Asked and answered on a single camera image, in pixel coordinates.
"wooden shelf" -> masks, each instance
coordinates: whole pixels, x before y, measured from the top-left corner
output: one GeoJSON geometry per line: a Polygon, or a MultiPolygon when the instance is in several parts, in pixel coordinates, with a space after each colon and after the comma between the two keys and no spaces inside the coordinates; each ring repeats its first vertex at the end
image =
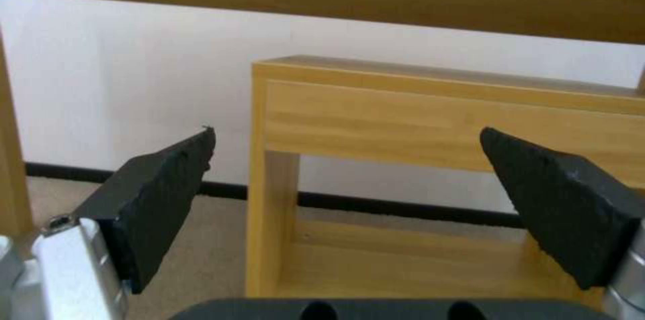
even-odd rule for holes
{"type": "Polygon", "coordinates": [[[602,296],[501,240],[302,221],[284,258],[277,297],[556,298],[598,308],[602,296]]]}
{"type": "Polygon", "coordinates": [[[296,221],[300,155],[490,171],[487,126],[588,157],[645,189],[636,90],[295,56],[253,66],[250,297],[556,298],[598,308],[522,243],[296,221]]]}

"floor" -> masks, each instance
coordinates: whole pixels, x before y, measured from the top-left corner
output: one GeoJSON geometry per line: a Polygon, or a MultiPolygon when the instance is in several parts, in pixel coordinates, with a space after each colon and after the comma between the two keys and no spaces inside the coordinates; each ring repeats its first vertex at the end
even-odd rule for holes
{"type": "MultiPolygon", "coordinates": [[[[51,216],[70,212],[98,186],[87,182],[28,178],[36,226],[41,226],[51,216]]],[[[525,236],[525,231],[511,228],[423,221],[387,215],[309,208],[300,208],[299,215],[309,219],[467,234],[518,242],[525,236]]],[[[127,318],[169,318],[197,302],[244,296],[245,227],[245,201],[196,196],[191,213],[166,254],[159,272],[141,295],[129,297],[127,318]]],[[[36,231],[17,240],[23,256],[29,256],[35,236],[36,231]]]]}

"black foam pad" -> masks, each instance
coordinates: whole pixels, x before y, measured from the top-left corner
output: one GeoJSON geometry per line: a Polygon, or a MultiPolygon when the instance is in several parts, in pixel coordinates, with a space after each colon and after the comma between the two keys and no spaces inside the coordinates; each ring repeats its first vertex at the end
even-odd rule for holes
{"type": "Polygon", "coordinates": [[[541,249],[582,289],[607,285],[645,217],[643,198],[585,157],[488,127],[480,141],[541,249]]]}
{"type": "Polygon", "coordinates": [[[129,159],[77,209],[101,226],[121,279],[141,293],[184,223],[215,147],[210,127],[159,152],[129,159]]]}

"white wall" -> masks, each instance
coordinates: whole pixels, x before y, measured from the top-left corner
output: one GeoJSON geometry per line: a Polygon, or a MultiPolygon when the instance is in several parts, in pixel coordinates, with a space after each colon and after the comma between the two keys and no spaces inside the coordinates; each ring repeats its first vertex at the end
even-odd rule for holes
{"type": "MultiPolygon", "coordinates": [[[[634,87],[645,46],[100,0],[0,0],[27,161],[116,169],[217,132],[246,183],[250,63],[317,54],[634,87]]],[[[301,189],[512,211],[492,175],[306,158],[301,189]]]]}

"hole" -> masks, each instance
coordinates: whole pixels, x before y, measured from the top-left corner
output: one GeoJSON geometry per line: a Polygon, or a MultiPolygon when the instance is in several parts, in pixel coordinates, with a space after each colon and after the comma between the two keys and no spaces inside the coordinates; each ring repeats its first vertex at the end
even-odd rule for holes
{"type": "Polygon", "coordinates": [[[447,311],[447,320],[486,320],[486,317],[470,302],[458,301],[447,311]]]}
{"type": "Polygon", "coordinates": [[[338,315],[327,302],[316,301],[307,305],[300,315],[300,320],[337,320],[338,315]]]}
{"type": "Polygon", "coordinates": [[[50,221],[49,228],[51,229],[61,228],[62,226],[66,226],[67,224],[69,224],[71,221],[72,220],[68,215],[65,215],[64,217],[54,218],[50,221]]]}

